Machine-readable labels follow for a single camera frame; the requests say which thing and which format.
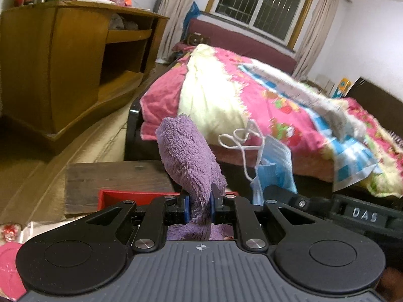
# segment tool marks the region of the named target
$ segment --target fuzzy cloth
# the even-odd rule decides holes
[[[232,235],[228,225],[211,225],[211,184],[224,190],[226,180],[196,125],[185,115],[166,117],[156,130],[162,163],[190,195],[190,223],[168,229],[169,240],[220,240]]]

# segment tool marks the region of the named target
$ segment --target red tray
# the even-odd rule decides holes
[[[114,205],[120,201],[133,200],[137,205],[149,205],[157,197],[165,195],[179,195],[179,193],[156,193],[156,192],[124,192],[112,190],[100,190],[98,193],[98,210]]]

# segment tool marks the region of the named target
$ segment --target maroon headboard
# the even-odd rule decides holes
[[[297,62],[273,47],[243,34],[232,32],[209,22],[192,18],[188,33],[200,33],[210,38],[210,45],[230,50],[244,57],[253,58],[292,74]]]
[[[383,128],[403,137],[403,102],[364,78],[354,83],[347,97],[357,100]]]

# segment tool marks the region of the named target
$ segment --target floor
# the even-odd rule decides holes
[[[164,70],[157,65],[133,98]],[[66,166],[122,161],[130,105],[92,125],[56,156],[17,134],[0,132],[0,224],[63,219]]]

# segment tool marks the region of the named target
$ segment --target checkered fabric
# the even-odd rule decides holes
[[[282,94],[281,88],[267,81],[262,76],[253,73],[244,66],[239,66],[239,69],[268,90],[275,91],[281,97],[289,98]],[[378,160],[364,144],[349,136],[346,137],[344,142],[338,141],[333,136],[332,130],[325,119],[310,108],[299,103],[297,104],[308,113],[316,130],[325,137],[326,143],[333,151],[333,191],[338,191],[358,183],[360,180],[368,177],[371,172],[382,173]]]

